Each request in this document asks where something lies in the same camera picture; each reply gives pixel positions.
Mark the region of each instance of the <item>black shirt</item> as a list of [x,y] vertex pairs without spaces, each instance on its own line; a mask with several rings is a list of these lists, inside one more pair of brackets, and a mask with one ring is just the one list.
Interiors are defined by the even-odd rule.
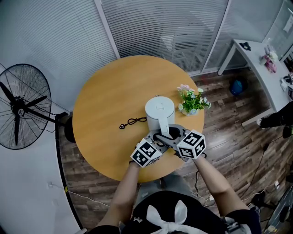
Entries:
[[[122,234],[140,233],[150,234],[158,231],[161,227],[147,221],[147,208],[154,206],[166,222],[174,222],[174,210],[177,202],[181,200],[187,206],[187,218],[183,225],[188,225],[200,229],[206,233],[221,234],[227,230],[227,225],[212,211],[203,207],[196,199],[172,191],[156,192],[141,203],[133,211],[131,220],[126,223]],[[237,210],[228,214],[226,217],[233,218],[239,224],[247,224],[252,234],[261,234],[258,215],[251,210]],[[113,233],[119,234],[119,228],[114,226],[99,226],[91,230],[90,234]]]

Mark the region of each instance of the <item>kettle lid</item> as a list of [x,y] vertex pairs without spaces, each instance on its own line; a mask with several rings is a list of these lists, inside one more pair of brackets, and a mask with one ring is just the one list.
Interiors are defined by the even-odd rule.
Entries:
[[174,112],[174,103],[167,97],[154,97],[145,106],[146,114],[153,118],[168,118]]

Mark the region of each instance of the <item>white electric kettle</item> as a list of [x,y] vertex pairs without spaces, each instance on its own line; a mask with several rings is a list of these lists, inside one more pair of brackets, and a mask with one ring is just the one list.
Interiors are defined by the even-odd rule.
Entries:
[[150,131],[160,129],[162,135],[171,137],[169,124],[174,124],[174,103],[167,97],[154,97],[145,106],[146,119]]

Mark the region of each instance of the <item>round wooden table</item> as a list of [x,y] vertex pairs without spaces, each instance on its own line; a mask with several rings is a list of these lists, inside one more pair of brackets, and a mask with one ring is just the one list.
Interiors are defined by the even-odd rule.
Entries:
[[[73,112],[77,146],[88,163],[103,175],[121,180],[138,142],[149,133],[147,122],[119,129],[130,118],[145,117],[145,104],[155,95],[175,104],[175,124],[202,132],[204,111],[187,117],[178,111],[182,101],[176,87],[193,80],[175,64],[153,56],[115,60],[97,71],[82,88]],[[168,149],[156,163],[141,169],[139,182],[152,181],[181,167],[184,161]]]

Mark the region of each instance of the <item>desk leg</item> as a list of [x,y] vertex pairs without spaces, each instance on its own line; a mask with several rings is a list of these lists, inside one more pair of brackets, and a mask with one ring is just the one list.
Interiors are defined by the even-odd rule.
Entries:
[[255,116],[255,117],[243,122],[242,126],[244,127],[244,126],[246,126],[246,125],[248,125],[248,124],[250,124],[250,123],[252,123],[252,122],[254,122],[254,121],[258,120],[258,119],[260,119],[260,118],[263,118],[265,116],[271,115],[272,113],[275,113],[275,112],[274,112],[274,110],[272,108],[270,108],[267,111],[265,111],[265,112]]
[[235,43],[233,43],[233,46],[232,46],[232,48],[230,49],[229,54],[228,54],[227,57],[225,58],[223,64],[222,64],[221,67],[220,67],[220,70],[218,71],[218,75],[222,75],[222,74],[223,74],[223,71],[226,69],[228,63],[230,62],[231,58],[232,58],[233,55],[234,55],[235,50],[236,50],[236,46],[235,46]]

